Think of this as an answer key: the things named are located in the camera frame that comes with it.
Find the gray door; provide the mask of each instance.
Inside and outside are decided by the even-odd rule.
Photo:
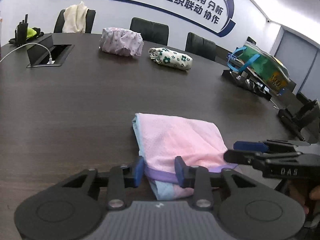
[[[307,76],[316,52],[317,48],[309,42],[290,32],[284,32],[276,58],[287,67],[290,79],[297,84],[294,94],[298,92]]]
[[[317,54],[301,93],[311,100],[320,99],[320,52]]]

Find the ribbed gray surface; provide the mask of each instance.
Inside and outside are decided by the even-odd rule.
[[[193,210],[185,201],[135,201],[110,212],[85,240],[235,240],[209,212]]]

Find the white floral cloth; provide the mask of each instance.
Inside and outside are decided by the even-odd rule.
[[[99,49],[120,56],[141,56],[143,40],[140,33],[121,28],[104,28]]]
[[[166,48],[149,49],[150,58],[164,66],[189,70],[192,66],[192,58],[187,54],[182,54]]]

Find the human hand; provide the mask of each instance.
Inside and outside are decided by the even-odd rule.
[[[309,213],[309,207],[305,205],[307,197],[311,200],[320,200],[320,185],[311,190],[308,196],[308,184],[305,180],[289,182],[289,196],[298,201],[306,214]]]

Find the tabletop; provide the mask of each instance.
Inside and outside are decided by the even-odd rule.
[[[149,48],[159,44],[120,57],[99,51],[100,38],[53,34],[54,44],[75,45],[60,67],[26,68],[25,48],[0,65],[0,239],[20,239],[13,214],[25,198],[83,169],[132,162],[135,113],[213,122],[229,148],[237,140],[292,139],[273,104],[221,77],[224,66],[188,53],[187,73],[150,60]],[[244,173],[261,178],[251,167]],[[155,199],[146,179],[127,192],[131,200]]]

